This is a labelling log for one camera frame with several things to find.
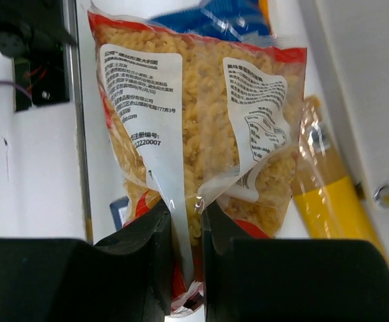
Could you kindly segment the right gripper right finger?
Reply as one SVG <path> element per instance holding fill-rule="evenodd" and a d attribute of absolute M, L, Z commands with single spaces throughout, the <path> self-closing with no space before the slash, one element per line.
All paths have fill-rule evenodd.
<path fill-rule="evenodd" d="M 207 321 L 389 321 L 389 269 L 368 241 L 254 238 L 202 216 Z"/>

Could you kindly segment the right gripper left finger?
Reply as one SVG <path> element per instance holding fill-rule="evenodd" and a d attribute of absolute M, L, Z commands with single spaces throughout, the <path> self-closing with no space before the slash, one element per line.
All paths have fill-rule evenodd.
<path fill-rule="evenodd" d="M 95 245 L 0 239 L 0 321 L 163 321 L 173 274 L 163 202 Z"/>

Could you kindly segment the red fusilli bag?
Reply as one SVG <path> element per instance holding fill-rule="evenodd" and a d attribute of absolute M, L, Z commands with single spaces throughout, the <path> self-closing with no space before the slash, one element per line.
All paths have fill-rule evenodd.
<path fill-rule="evenodd" d="M 173 317 L 202 305 L 201 214 L 218 203 L 274 237 L 291 200 L 307 49 L 226 40 L 91 7 L 97 80 L 129 200 L 164 201 L 177 257 Z"/>

